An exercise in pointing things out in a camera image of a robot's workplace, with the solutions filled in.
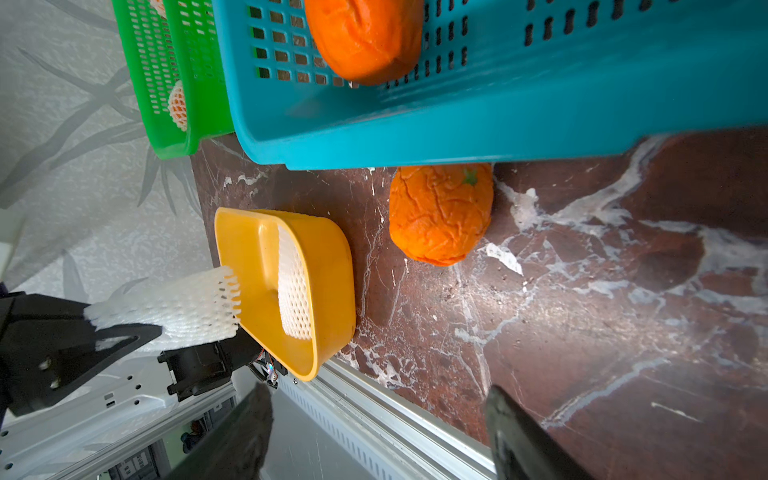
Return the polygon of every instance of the teal basket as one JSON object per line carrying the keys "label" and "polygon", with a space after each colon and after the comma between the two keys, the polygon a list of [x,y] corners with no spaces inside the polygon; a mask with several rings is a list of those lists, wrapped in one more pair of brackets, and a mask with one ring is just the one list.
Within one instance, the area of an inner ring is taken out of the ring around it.
{"label": "teal basket", "polygon": [[427,0],[419,63],[374,88],[326,67],[301,0],[214,0],[214,14],[235,131],[259,164],[608,155],[768,123],[765,0]]}

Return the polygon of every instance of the gray wallpaper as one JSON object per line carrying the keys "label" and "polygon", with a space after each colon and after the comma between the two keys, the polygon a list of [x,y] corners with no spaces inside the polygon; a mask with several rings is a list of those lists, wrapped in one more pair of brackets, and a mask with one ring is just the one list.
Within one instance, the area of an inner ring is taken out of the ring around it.
{"label": "gray wallpaper", "polygon": [[149,147],[110,0],[6,0],[0,207],[10,289],[95,302],[211,268],[190,159]]}

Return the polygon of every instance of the brown marble surface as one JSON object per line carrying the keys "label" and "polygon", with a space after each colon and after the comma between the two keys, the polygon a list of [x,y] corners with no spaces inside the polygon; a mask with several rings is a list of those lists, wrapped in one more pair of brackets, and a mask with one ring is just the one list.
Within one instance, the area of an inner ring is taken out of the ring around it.
{"label": "brown marble surface", "polygon": [[768,478],[768,129],[496,164],[492,224],[449,268],[389,239],[394,169],[260,166],[232,135],[193,168],[214,262],[217,207],[337,222],[339,358],[476,439],[494,383],[596,478]]}

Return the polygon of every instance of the fake orange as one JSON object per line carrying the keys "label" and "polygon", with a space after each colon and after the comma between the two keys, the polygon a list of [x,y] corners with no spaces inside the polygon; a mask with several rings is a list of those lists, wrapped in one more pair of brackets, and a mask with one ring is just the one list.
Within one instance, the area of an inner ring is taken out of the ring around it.
{"label": "fake orange", "polygon": [[419,61],[424,0],[305,0],[304,12],[323,59],[346,80],[382,84]]}
{"label": "fake orange", "polygon": [[389,189],[389,235],[408,257],[464,260],[491,223],[490,164],[400,167]]}

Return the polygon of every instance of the yellow bowl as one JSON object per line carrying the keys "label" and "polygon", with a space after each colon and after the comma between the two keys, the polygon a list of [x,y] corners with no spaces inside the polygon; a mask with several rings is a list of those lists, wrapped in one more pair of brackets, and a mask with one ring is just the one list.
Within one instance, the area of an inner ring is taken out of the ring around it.
{"label": "yellow bowl", "polygon": [[[277,304],[278,226],[290,233],[304,261],[312,339],[283,331]],[[222,265],[240,282],[240,325],[297,378],[320,366],[355,333],[352,254],[331,220],[275,210],[220,208],[214,221]]]}

